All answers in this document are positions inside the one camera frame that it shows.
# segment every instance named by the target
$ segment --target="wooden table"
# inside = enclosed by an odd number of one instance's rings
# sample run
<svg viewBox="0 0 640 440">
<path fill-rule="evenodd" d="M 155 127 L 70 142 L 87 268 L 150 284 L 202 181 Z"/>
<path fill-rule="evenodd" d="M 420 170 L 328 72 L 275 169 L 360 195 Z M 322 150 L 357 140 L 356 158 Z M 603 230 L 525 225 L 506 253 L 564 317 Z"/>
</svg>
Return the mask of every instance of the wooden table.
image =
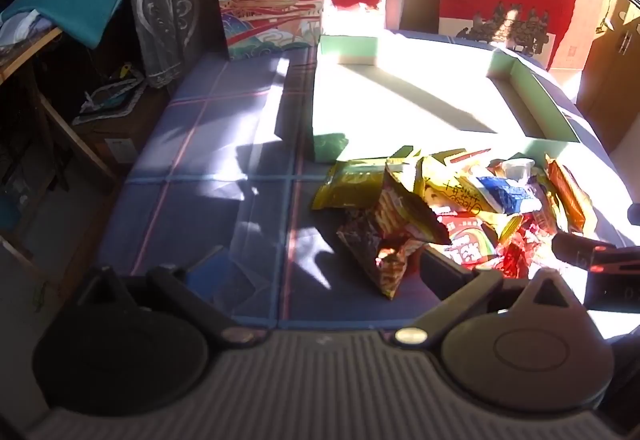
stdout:
<svg viewBox="0 0 640 440">
<path fill-rule="evenodd" d="M 100 159 L 100 157 L 98 157 L 91 148 L 88 147 L 80 137 L 78 137 L 75 131 L 66 124 L 65 120 L 58 112 L 56 112 L 47 98 L 38 89 L 33 71 L 33 64 L 30 59 L 39 50 L 43 49 L 61 34 L 62 31 L 58 27 L 55 27 L 48 32 L 44 32 L 34 38 L 18 43 L 18 45 L 12 48 L 7 54 L 0 55 L 0 84 L 6 81 L 12 74 L 16 72 L 19 74 L 20 80 L 27 89 L 29 102 L 31 107 L 33 107 L 36 116 L 38 130 L 40 131 L 42 140 L 44 141 L 45 147 L 47 148 L 49 157 L 52 161 L 52 170 L 50 175 L 47 175 L 43 185 L 35 191 L 35 195 L 27 208 L 23 211 L 22 218 L 16 229 L 11 233 L 0 231 L 0 243 L 2 243 L 4 248 L 14 255 L 25 269 L 44 281 L 49 281 L 49 276 L 47 276 L 43 270 L 37 268 L 33 261 L 31 261 L 33 255 L 27 250 L 27 248 L 22 246 L 19 235 L 26 230 L 30 220 L 34 216 L 37 205 L 42 198 L 44 198 L 47 187 L 54 176 L 58 179 L 58 182 L 63 189 L 68 189 L 68 183 L 66 182 L 63 174 L 62 165 L 60 164 L 60 160 L 54 149 L 54 141 L 49 126 L 50 123 L 59 128 L 71 145 L 78 150 L 79 153 L 89 159 L 90 163 L 93 164 L 103 176 L 114 184 L 118 181 L 118 177 L 102 161 L 102 159 Z"/>
</svg>

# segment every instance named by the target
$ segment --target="triangular hole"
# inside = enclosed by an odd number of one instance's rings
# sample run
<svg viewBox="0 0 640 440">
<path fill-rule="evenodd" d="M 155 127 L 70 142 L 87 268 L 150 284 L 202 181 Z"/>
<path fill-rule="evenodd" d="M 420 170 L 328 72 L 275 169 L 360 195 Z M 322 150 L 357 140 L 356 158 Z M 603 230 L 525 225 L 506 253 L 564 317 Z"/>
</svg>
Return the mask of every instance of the triangular hole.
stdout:
<svg viewBox="0 0 640 440">
<path fill-rule="evenodd" d="M 560 306 L 563 308 L 568 308 L 569 306 L 569 303 L 564 299 L 552 279 L 545 279 L 542 282 L 542 287 L 538 290 L 533 302 L 538 305 Z"/>
</svg>

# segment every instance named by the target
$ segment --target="pile of snacks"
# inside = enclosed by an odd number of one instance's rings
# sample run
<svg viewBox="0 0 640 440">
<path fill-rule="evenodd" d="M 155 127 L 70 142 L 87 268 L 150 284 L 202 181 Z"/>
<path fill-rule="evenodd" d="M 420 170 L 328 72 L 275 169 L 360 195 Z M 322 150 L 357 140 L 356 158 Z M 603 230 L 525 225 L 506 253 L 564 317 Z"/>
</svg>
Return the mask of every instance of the pile of snacks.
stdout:
<svg viewBox="0 0 640 440">
<path fill-rule="evenodd" d="M 426 247 L 469 269 L 528 277 L 559 230 L 593 236 L 591 200 L 562 163 L 491 158 L 457 149 L 338 162 L 312 208 L 350 209 L 337 234 L 389 299 Z"/>
</svg>

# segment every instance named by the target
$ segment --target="cabinet door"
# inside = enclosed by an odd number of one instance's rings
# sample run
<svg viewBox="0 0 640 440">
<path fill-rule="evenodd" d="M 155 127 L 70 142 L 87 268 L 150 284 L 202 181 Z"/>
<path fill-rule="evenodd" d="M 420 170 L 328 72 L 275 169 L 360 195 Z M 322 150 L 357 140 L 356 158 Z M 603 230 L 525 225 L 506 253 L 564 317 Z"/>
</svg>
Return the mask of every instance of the cabinet door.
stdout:
<svg viewBox="0 0 640 440">
<path fill-rule="evenodd" d="M 582 71 L 580 90 L 576 105 L 583 115 L 587 115 L 602 87 L 618 49 L 625 35 L 631 3 L 629 0 L 603 0 L 601 20 L 606 20 L 594 36 L 589 57 Z"/>
<path fill-rule="evenodd" d="M 607 153 L 625 136 L 640 112 L 640 10 L 630 5 L 613 59 L 592 106 L 583 115 Z"/>
</svg>

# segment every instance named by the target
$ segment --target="gray ribbed surface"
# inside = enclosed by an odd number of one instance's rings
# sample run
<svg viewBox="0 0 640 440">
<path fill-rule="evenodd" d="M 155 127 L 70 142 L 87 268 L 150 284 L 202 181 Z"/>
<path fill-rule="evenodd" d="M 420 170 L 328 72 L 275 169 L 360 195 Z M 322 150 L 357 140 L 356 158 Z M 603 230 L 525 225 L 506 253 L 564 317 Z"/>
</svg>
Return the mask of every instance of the gray ribbed surface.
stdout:
<svg viewBox="0 0 640 440">
<path fill-rule="evenodd" d="M 38 440 L 619 440 L 595 416 L 524 422 L 455 394 L 428 357 L 376 332 L 280 332 L 225 354 L 204 383 L 158 412 L 96 419 L 56 410 Z"/>
</svg>

